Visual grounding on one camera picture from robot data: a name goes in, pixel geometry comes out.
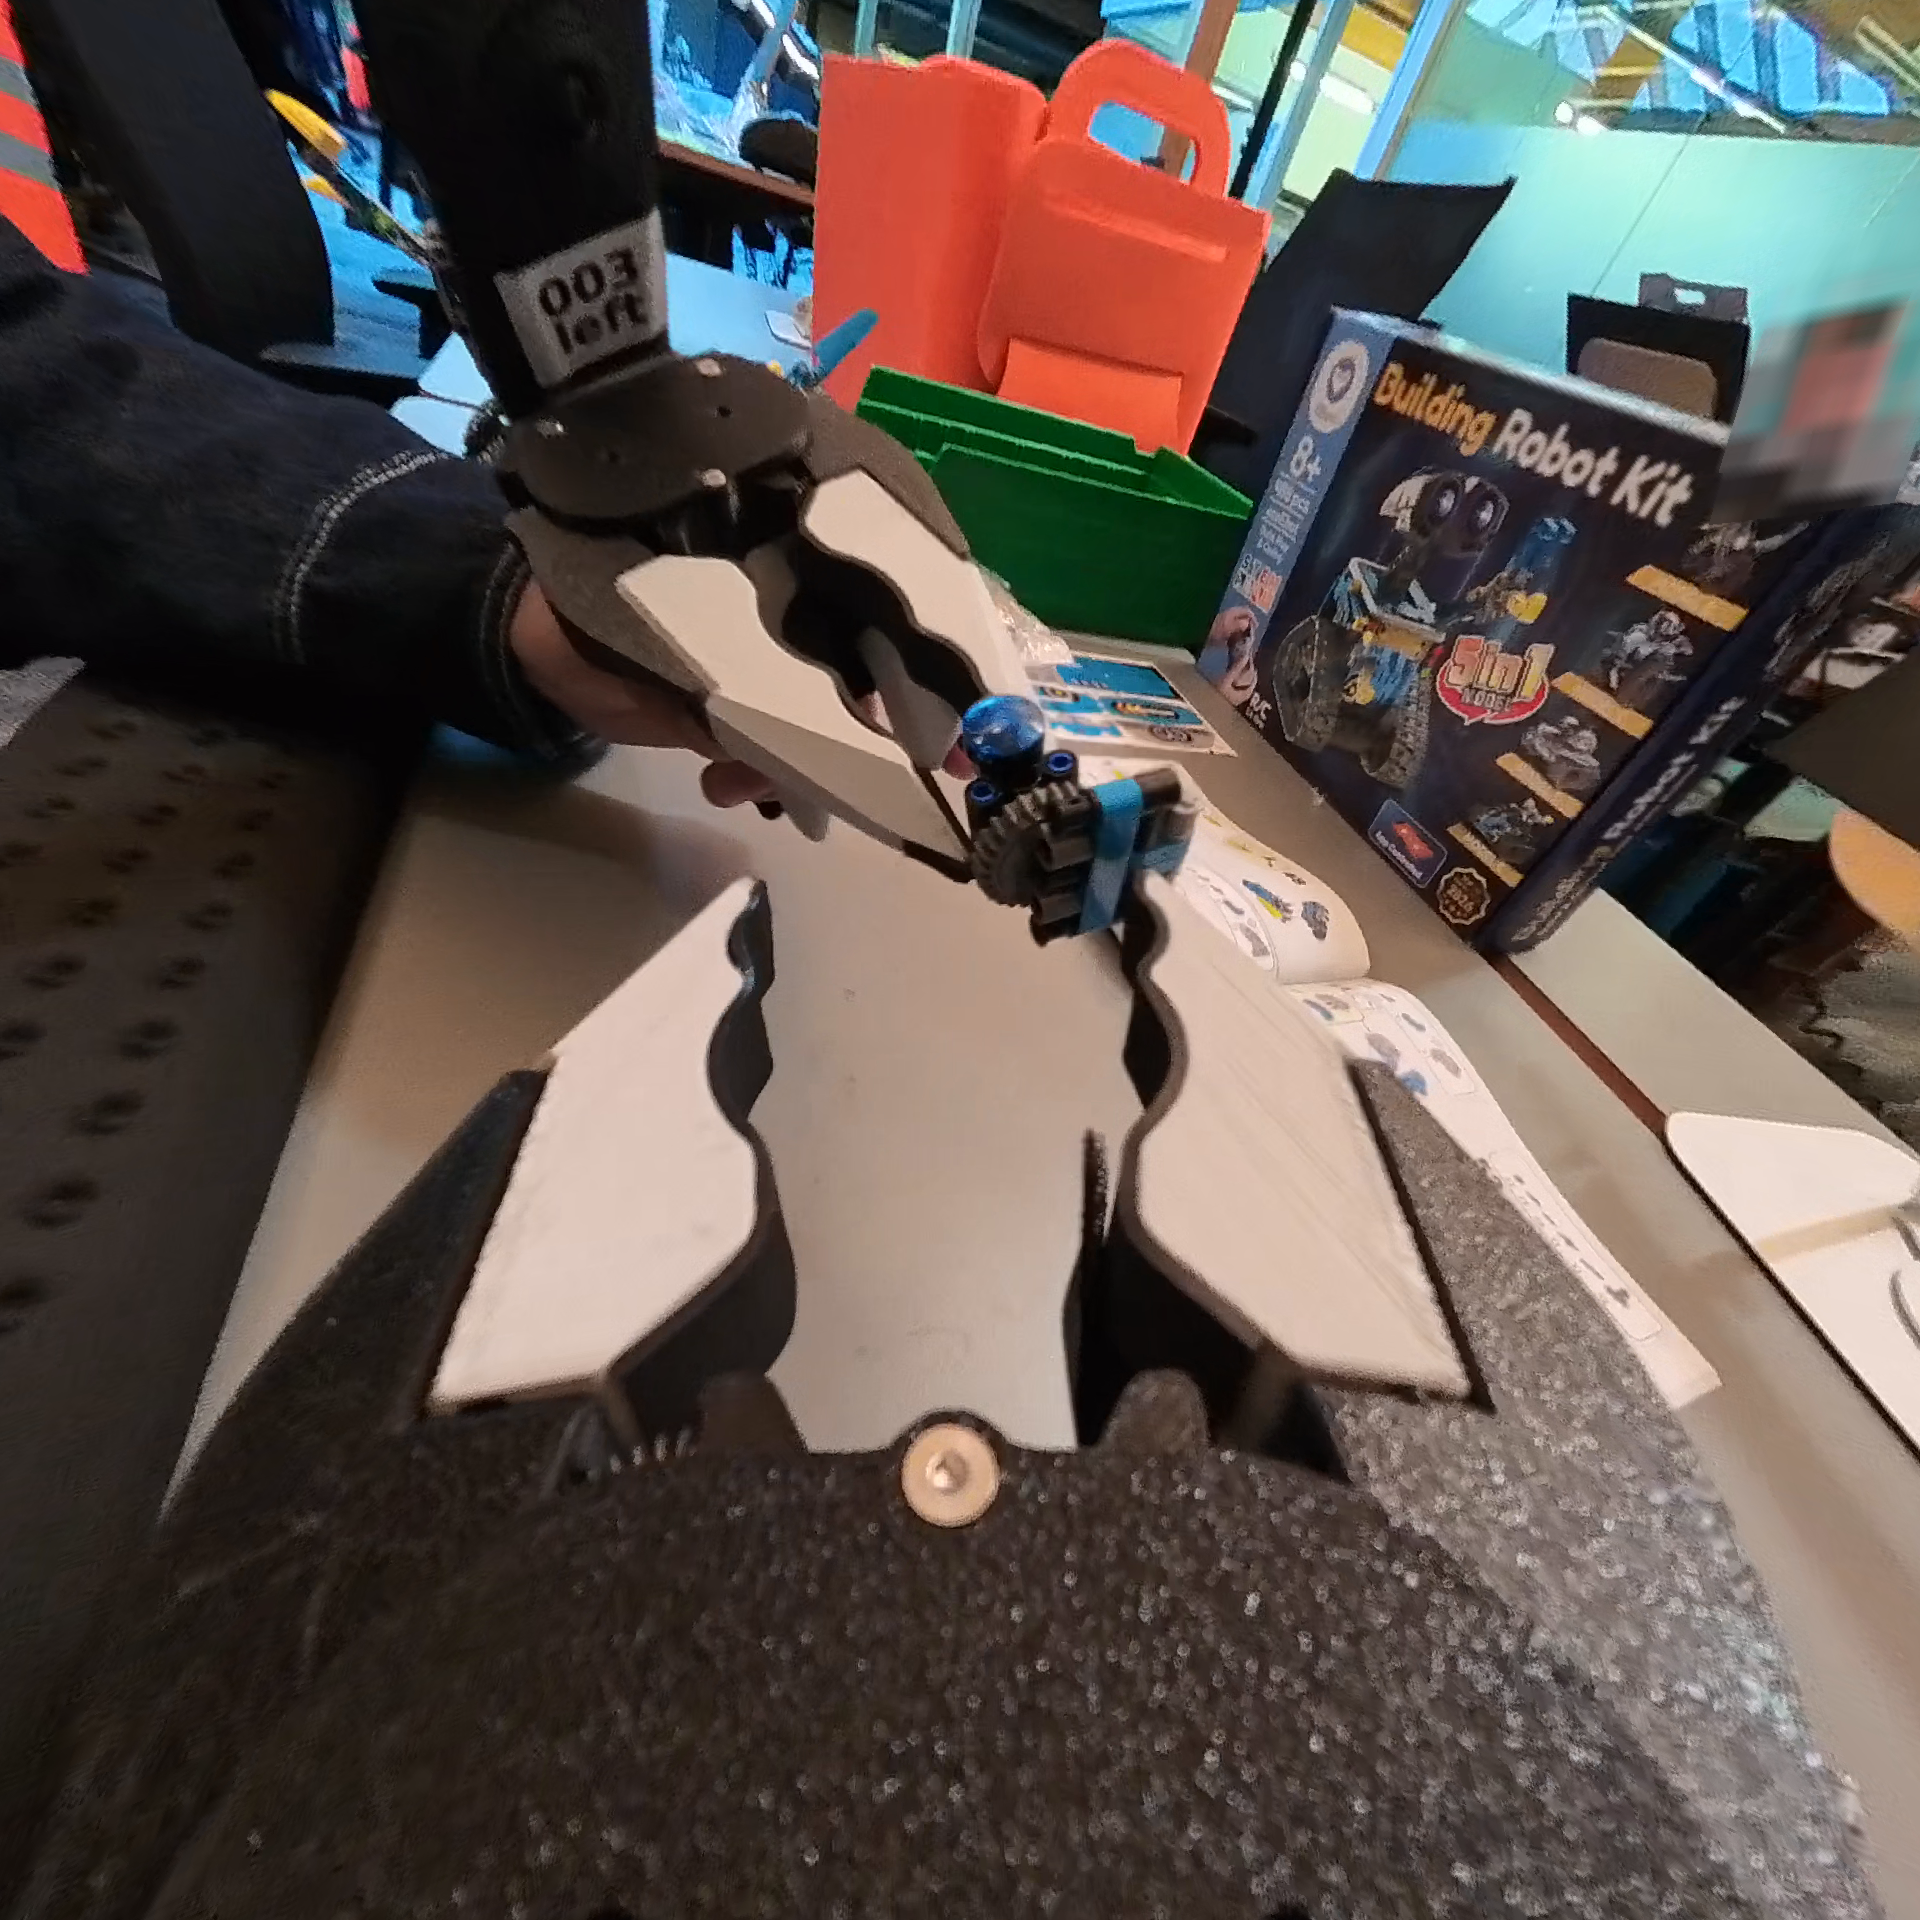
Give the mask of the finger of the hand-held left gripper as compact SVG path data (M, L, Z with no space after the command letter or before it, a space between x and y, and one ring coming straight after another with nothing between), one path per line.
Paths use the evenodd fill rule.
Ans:
M975 702L1028 692L984 573L876 478L843 474L814 486L801 539L804 581L852 638L911 760L948 760Z
M962 833L909 751L862 717L838 679L762 620L752 579L725 560L651 560L614 581L635 664L689 688L723 753L766 778L790 824L828 819L936 869L966 871Z

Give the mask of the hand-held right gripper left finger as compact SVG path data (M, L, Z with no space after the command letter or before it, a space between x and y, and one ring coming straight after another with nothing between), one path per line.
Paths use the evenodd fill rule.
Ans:
M430 1413L565 1394L694 1413L710 1380L771 1373L796 1319L754 1131L773 974L766 887L741 878L550 1048Z

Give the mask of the blue beam block black pins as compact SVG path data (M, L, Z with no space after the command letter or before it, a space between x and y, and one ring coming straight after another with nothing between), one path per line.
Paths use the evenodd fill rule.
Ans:
M1114 932L1135 876L1173 876L1189 854L1198 800L1173 765L1054 780L1043 792L1021 894L1040 946Z

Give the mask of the dark blue toy kit box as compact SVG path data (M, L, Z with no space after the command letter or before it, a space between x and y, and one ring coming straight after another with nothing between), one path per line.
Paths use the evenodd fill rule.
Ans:
M1882 507L1720 518L1726 429L1333 310L1195 657L1487 949L1547 940L1918 560Z

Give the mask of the instruction booklet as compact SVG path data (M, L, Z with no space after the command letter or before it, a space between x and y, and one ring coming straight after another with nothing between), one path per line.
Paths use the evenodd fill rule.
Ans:
M1388 1069L1415 1093L1591 1290L1672 1407L1720 1387L1715 1366L1572 1207L1434 1010L1373 977L1357 917L1323 878L1205 807L1174 887L1251 967L1290 991L1352 1060Z

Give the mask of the black perforated panel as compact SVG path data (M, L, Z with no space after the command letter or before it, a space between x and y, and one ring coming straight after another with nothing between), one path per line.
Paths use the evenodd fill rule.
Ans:
M175 1468L429 731L93 674L2 749L2 1777Z

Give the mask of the black office chair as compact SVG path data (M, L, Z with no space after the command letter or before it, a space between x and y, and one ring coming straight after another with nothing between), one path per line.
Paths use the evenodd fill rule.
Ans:
M333 346L323 232L219 3L20 3L31 61L155 256L179 332L233 359Z

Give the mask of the person's left hand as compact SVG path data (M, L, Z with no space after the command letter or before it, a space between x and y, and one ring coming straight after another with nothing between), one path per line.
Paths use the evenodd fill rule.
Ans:
M588 659L531 581L516 599L505 644L526 687L581 731L624 749L694 753L701 759L700 788L712 807L754 807L763 819L784 814L773 783L723 753L704 714L683 688Z

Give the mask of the blue sticker sheet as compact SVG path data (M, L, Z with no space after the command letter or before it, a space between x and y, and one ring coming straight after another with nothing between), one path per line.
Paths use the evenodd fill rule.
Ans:
M1053 751L1094 759L1235 759L1235 745L1148 659L1053 651L1026 659Z

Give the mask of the green plastic bin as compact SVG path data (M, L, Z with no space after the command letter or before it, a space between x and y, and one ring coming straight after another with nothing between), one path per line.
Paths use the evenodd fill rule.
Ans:
M1202 654L1253 516L1244 492L1179 451L881 365L856 415L922 460L1028 614Z

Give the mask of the orange felt bag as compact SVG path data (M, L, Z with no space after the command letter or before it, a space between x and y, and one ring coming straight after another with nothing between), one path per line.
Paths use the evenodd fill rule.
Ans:
M828 374L922 374L1186 454L1269 218L1228 196L1213 85L1131 40L1054 94L972 60L828 54L814 324L876 310Z

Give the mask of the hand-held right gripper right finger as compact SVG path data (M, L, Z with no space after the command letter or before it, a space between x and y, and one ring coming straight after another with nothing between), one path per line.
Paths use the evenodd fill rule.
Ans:
M1352 1057L1173 882L1139 885L1119 959L1139 1098L1117 1172L1128 1244L1253 1358L1469 1401L1469 1356Z

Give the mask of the black board wooden edge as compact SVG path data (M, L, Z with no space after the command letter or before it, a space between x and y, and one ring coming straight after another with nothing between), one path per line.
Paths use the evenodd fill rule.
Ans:
M1918 955L1918 654L1786 731L1772 759L1840 802L1842 893Z

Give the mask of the orange reflective vest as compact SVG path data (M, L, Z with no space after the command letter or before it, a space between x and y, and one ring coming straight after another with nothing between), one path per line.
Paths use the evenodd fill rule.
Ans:
M57 268L88 275L11 3L2 3L2 222Z

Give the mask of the grey desk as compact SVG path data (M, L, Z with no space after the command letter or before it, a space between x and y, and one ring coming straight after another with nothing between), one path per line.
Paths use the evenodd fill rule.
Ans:
M1526 962L1463 946L1209 687L1235 741L1195 775L1333 885L1373 974L1463 1044L1586 1228L1719 1373L1684 1411L1863 1800L1888 1918L1918 1918L1918 1457L1666 1144L1666 1112L1846 1123L1846 1102L1609 898ZM1071 1431L1062 1290L1084 1132L1124 1132L1128 984L1036 946L860 833L821 847L701 800L689 753L617 749L574 783L434 745L388 841L182 1443L508 1069L550 1053L739 876L771 887L773 1078L757 1103L801 1278L777 1380L804 1438L864 1450L966 1407Z

